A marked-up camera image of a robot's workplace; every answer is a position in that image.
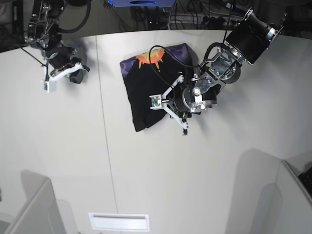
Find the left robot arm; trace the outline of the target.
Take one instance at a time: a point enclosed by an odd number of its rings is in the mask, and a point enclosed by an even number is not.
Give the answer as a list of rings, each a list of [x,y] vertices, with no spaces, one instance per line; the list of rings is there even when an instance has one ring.
[[[151,95],[151,109],[170,115],[187,135],[188,118],[217,105],[217,95],[226,84],[236,82],[243,63],[253,65],[284,28],[287,13],[278,19],[262,17],[250,8],[242,21],[222,43],[211,44],[199,65],[193,65],[194,74],[180,74],[163,94]]]

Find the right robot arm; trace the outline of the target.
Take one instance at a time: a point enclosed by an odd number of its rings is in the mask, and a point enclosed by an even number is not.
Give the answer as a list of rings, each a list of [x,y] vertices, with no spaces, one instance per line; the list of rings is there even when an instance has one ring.
[[[25,44],[41,51],[45,63],[44,85],[49,86],[61,78],[68,78],[71,83],[80,84],[84,74],[90,68],[76,57],[77,50],[66,46],[62,42],[63,34],[71,34],[80,30],[87,22],[91,13],[91,1],[85,0],[86,12],[82,22],[73,29],[62,29],[59,18],[64,12],[68,0],[36,0],[34,1],[32,16],[28,22]]]

